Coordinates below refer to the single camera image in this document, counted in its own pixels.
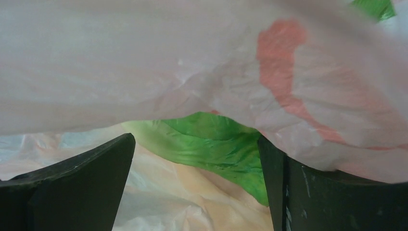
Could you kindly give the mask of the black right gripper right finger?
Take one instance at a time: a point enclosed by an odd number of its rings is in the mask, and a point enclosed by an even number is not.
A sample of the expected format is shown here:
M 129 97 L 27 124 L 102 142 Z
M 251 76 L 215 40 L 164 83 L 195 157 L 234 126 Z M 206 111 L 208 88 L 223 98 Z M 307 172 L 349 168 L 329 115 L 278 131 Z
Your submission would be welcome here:
M 408 185 L 319 171 L 257 142 L 276 231 L 405 231 Z

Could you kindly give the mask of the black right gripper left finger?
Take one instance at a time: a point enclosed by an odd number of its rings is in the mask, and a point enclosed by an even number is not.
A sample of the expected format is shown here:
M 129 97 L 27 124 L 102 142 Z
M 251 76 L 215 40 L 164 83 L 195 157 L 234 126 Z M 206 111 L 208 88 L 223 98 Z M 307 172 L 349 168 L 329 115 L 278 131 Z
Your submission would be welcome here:
M 126 133 L 0 183 L 3 231 L 112 230 L 135 151 Z

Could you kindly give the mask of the pink plastic grocery bag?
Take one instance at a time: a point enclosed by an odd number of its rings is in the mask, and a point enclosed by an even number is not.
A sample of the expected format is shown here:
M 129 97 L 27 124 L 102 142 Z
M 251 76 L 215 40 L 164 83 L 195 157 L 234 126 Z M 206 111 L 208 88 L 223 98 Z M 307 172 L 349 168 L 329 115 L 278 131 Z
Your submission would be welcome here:
M 407 1 L 1 1 L 0 182 L 198 112 L 408 183 Z M 275 231 L 241 186 L 135 142 L 112 231 Z

